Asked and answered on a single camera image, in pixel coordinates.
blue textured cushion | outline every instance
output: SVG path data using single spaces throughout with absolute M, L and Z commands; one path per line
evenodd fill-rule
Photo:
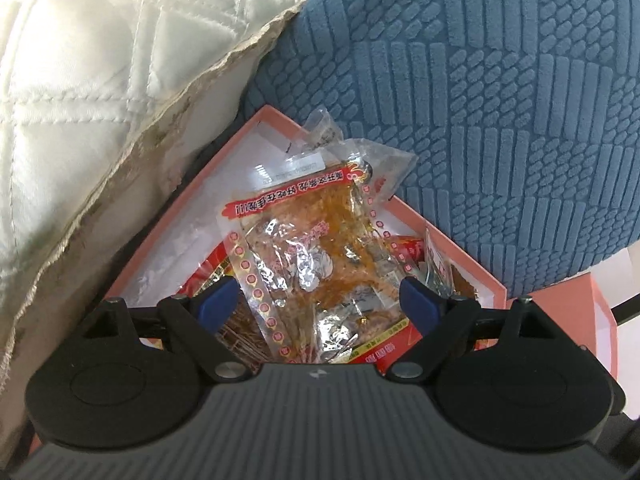
M 401 197 L 529 292 L 640 235 L 640 0 L 309 0 L 249 86 L 420 156 Z

screw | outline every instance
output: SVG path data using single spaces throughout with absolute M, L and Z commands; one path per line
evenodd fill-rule
M 227 361 L 216 366 L 215 373 L 223 379 L 237 379 L 246 373 L 246 366 L 236 361 Z
M 391 367 L 391 373 L 400 379 L 415 379 L 422 375 L 422 367 L 418 363 L 403 361 Z

clear plastic bag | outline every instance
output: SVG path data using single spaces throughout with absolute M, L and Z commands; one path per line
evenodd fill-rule
M 259 166 L 271 185 L 227 204 L 227 252 L 275 356 L 327 362 L 401 319 L 399 283 L 417 269 L 371 219 L 414 163 L 368 140 L 332 142 L 290 159 L 284 182 Z
M 429 230 L 424 231 L 424 269 L 425 284 L 433 292 L 443 298 L 448 298 L 454 293 L 453 274 L 451 263 L 440 254 L 431 240 Z
M 304 152 L 344 140 L 342 130 L 324 108 L 318 108 L 311 112 L 303 129 L 301 137 Z
M 220 243 L 178 292 L 191 298 L 223 276 L 234 275 L 224 244 Z M 270 360 L 270 348 L 262 337 L 254 314 L 242 293 L 239 294 L 236 309 L 218 331 L 216 338 L 253 371 L 256 371 L 260 364 Z

ribbed gray surface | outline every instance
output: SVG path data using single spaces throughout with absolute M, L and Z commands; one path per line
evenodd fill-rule
M 323 370 L 326 374 L 317 374 Z M 416 386 L 369 365 L 267 365 L 216 387 L 170 436 L 135 450 L 86 454 L 48 445 L 18 480 L 618 480 L 591 446 L 519 455 L 450 427 Z

logo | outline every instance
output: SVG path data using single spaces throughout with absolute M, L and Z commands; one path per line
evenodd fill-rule
M 347 169 L 349 170 L 347 178 L 353 180 L 356 184 L 366 184 L 371 178 L 371 166 L 366 161 L 364 161 L 363 166 L 357 162 L 349 162 Z
M 320 379 L 322 377 L 324 377 L 325 375 L 329 375 L 329 372 L 322 370 L 322 368 L 318 368 L 318 370 L 315 370 L 313 372 L 309 372 L 309 375 L 312 376 L 314 379 Z

